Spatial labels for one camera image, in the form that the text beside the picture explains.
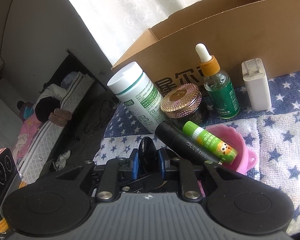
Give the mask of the white vitamin bottle green label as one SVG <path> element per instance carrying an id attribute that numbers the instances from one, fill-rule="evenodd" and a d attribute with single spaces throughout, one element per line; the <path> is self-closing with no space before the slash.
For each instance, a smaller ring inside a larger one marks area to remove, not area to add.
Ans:
<path id="1" fill-rule="evenodd" d="M 137 62 L 116 72 L 107 86 L 149 132 L 167 119 L 160 108 L 162 95 Z"/>

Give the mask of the green glass dropper bottle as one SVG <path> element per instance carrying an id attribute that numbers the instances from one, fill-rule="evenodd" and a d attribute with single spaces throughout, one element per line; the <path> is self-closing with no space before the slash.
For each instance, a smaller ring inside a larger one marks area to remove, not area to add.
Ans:
<path id="1" fill-rule="evenodd" d="M 213 106 L 222 119 L 231 119 L 239 113 L 239 103 L 230 76 L 223 70 L 206 46 L 198 43 L 195 50 L 200 58 L 203 85 Z"/>

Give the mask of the white power adapter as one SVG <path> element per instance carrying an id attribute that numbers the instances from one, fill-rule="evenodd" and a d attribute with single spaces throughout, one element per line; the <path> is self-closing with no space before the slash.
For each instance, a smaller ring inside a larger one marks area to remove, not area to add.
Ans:
<path id="1" fill-rule="evenodd" d="M 242 76 L 253 111 L 271 108 L 271 97 L 266 70 L 260 58 L 242 62 Z"/>

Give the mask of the black electrical tape roll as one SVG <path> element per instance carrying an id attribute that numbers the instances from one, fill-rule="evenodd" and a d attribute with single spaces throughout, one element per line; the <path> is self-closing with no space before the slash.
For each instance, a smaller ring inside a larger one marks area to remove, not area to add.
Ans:
<path id="1" fill-rule="evenodd" d="M 150 137 L 143 137 L 138 148 L 139 174 L 157 172 L 157 149 Z"/>

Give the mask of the black tube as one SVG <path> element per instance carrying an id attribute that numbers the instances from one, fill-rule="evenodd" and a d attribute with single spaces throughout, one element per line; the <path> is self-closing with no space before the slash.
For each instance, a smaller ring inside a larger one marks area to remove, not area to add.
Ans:
<path id="1" fill-rule="evenodd" d="M 155 136 L 166 146 L 183 159 L 189 160 L 194 165 L 203 165 L 205 161 L 212 161 L 222 165 L 222 161 L 212 152 L 187 137 L 174 124 L 163 121 L 154 132 Z"/>

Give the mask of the green lip balm stick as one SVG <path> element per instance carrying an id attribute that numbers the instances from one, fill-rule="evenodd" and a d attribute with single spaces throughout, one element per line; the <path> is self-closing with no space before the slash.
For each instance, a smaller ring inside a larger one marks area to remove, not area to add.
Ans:
<path id="1" fill-rule="evenodd" d="M 191 121 L 183 126 L 183 132 L 213 153 L 221 163 L 231 164 L 238 155 L 232 146 Z"/>

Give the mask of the black jar gold lid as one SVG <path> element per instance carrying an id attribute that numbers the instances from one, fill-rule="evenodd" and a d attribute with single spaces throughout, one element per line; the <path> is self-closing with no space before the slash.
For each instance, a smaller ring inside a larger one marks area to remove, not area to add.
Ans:
<path id="1" fill-rule="evenodd" d="M 163 97 L 160 108 L 180 130 L 188 121 L 200 125 L 206 123 L 209 118 L 209 111 L 200 89 L 193 83 L 186 83 L 171 90 Z"/>

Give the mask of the pink plastic cup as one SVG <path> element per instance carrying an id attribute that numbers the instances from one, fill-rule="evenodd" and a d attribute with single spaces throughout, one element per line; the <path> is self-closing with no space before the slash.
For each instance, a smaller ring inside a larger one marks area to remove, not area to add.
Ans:
<path id="1" fill-rule="evenodd" d="M 225 125 L 207 126 L 207 131 L 233 146 L 238 155 L 231 164 L 225 164 L 231 170 L 237 171 L 243 175 L 246 175 L 248 171 L 256 166 L 258 163 L 258 155 L 249 150 L 244 142 L 243 137 L 233 127 Z"/>

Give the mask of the white mattress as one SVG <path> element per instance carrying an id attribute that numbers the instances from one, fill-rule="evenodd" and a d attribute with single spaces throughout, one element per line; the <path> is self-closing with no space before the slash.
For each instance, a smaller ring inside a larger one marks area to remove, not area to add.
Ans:
<path id="1" fill-rule="evenodd" d="M 61 99 L 61 108 L 74 113 L 93 83 L 89 75 L 78 73 Z M 39 178 L 63 130 L 63 127 L 50 121 L 40 124 L 35 115 L 23 123 L 12 148 L 22 181 L 31 184 Z"/>

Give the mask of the clothes pile on mattress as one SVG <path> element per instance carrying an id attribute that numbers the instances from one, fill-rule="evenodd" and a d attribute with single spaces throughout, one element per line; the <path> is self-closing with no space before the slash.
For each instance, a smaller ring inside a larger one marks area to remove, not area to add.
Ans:
<path id="1" fill-rule="evenodd" d="M 61 109 L 61 101 L 67 95 L 65 88 L 54 83 L 46 85 L 35 104 L 18 101 L 19 118 L 23 122 L 18 140 L 12 148 L 13 159 L 20 162 L 25 156 L 32 139 L 41 126 L 50 121 L 64 127 L 72 119 L 70 111 Z"/>

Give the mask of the blue star patterned blanket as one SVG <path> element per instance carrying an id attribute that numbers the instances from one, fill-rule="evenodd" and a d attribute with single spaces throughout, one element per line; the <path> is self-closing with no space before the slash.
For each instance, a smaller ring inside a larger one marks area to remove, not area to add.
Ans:
<path id="1" fill-rule="evenodd" d="M 232 84 L 239 113 L 231 119 L 220 118 L 209 96 L 203 98 L 209 118 L 198 126 L 225 125 L 241 134 L 248 149 L 258 155 L 258 163 L 246 176 L 281 190 L 291 199 L 293 216 L 287 233 L 294 236 L 300 233 L 300 71 L 267 79 L 269 110 L 253 111 L 243 81 L 239 87 Z M 156 148 L 168 147 L 122 103 L 106 129 L 94 162 L 102 165 L 116 157 L 128 158 L 143 137 L 150 137 Z"/>

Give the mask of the black left handheld device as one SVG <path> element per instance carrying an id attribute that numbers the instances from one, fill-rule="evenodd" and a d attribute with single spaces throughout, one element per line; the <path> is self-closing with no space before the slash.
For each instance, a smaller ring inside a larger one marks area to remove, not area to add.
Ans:
<path id="1" fill-rule="evenodd" d="M 0 149 L 0 222 L 3 219 L 2 205 L 7 196 L 19 188 L 21 179 L 9 148 Z"/>

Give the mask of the white embossed curtain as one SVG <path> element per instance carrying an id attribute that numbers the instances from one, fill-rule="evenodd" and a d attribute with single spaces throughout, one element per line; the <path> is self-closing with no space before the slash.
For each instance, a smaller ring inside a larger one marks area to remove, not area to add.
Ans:
<path id="1" fill-rule="evenodd" d="M 200 0 L 69 0 L 111 64 L 148 28 Z"/>

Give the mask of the brown cardboard box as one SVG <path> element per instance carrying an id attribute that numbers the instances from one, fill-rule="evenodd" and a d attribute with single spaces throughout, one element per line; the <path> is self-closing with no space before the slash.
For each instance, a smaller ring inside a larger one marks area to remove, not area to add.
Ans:
<path id="1" fill-rule="evenodd" d="M 203 84 L 195 46 L 203 43 L 234 87 L 243 61 L 262 60 L 268 78 L 300 71 L 300 0 L 202 0 L 147 29 L 113 71 L 137 62 L 161 94 Z"/>

